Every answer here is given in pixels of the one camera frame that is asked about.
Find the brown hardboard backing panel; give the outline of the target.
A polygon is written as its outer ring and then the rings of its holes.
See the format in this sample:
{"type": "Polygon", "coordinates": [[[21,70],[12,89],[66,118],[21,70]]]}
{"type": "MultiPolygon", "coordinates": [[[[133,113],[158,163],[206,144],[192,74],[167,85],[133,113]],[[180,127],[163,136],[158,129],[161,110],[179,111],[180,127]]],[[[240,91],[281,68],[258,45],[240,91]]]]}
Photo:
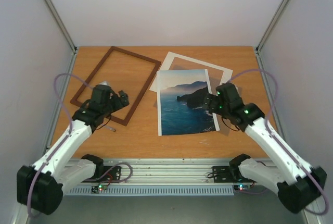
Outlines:
{"type": "MultiPolygon", "coordinates": [[[[213,88],[213,87],[211,86],[211,92],[210,92],[210,93],[212,93],[212,94],[216,93],[216,89],[215,89],[215,88],[213,88]]],[[[154,91],[154,92],[157,92],[156,78],[155,78],[153,84],[151,85],[151,88],[150,88],[150,89],[151,89],[152,91],[154,91]]],[[[225,132],[225,131],[226,131],[226,127],[224,127],[224,126],[222,125],[222,122],[221,122],[221,120],[218,118],[217,115],[216,115],[216,117],[217,117],[217,121],[218,121],[219,126],[220,126],[220,130],[219,130],[218,132],[225,132]]]]}

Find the brown wooden picture frame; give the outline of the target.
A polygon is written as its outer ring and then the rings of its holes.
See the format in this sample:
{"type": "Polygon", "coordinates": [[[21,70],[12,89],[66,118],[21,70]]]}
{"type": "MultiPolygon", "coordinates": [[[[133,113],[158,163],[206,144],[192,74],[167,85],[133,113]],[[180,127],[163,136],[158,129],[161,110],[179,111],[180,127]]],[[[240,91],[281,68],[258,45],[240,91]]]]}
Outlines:
{"type": "Polygon", "coordinates": [[[80,47],[73,71],[81,75],[86,84],[78,88],[70,103],[80,106],[91,96],[89,87],[106,82],[113,91],[124,91],[128,95],[129,105],[108,118],[112,126],[126,127],[160,66],[160,60],[131,47],[80,47]]]}

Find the seascape photo print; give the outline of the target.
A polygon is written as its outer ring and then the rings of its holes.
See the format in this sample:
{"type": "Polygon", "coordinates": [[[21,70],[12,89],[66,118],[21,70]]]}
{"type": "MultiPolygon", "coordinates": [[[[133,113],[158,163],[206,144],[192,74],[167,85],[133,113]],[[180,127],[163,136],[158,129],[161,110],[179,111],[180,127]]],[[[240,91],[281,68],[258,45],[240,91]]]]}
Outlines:
{"type": "Polygon", "coordinates": [[[207,69],[160,70],[156,84],[159,136],[220,130],[216,115],[203,107],[211,92],[207,69]]]}

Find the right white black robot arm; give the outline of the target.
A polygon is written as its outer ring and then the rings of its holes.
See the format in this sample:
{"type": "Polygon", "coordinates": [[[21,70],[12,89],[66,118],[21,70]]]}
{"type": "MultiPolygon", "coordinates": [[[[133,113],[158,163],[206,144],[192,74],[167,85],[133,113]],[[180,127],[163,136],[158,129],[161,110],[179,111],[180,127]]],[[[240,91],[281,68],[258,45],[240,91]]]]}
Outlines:
{"type": "Polygon", "coordinates": [[[324,169],[314,168],[301,158],[274,130],[256,104],[242,101],[232,83],[219,85],[215,95],[205,95],[203,107],[211,114],[228,119],[251,137],[275,164],[275,168],[269,168],[249,155],[238,155],[229,162],[229,173],[234,180],[246,178],[259,183],[275,193],[294,214],[324,195],[327,179],[324,169]]]}

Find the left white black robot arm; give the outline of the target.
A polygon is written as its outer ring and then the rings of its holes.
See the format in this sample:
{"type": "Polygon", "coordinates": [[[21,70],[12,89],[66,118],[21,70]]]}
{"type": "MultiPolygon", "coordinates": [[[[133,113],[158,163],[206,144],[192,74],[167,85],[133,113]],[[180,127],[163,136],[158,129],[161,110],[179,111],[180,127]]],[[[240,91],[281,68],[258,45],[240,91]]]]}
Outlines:
{"type": "Polygon", "coordinates": [[[34,164],[18,170],[17,202],[28,210],[50,215],[60,205],[63,195],[79,183],[100,181],[112,170],[119,171],[119,165],[105,170],[103,159],[90,154],[70,168],[66,165],[106,117],[128,105],[125,92],[115,93],[108,85],[96,85],[91,98],[74,113],[58,141],[34,164]]]}

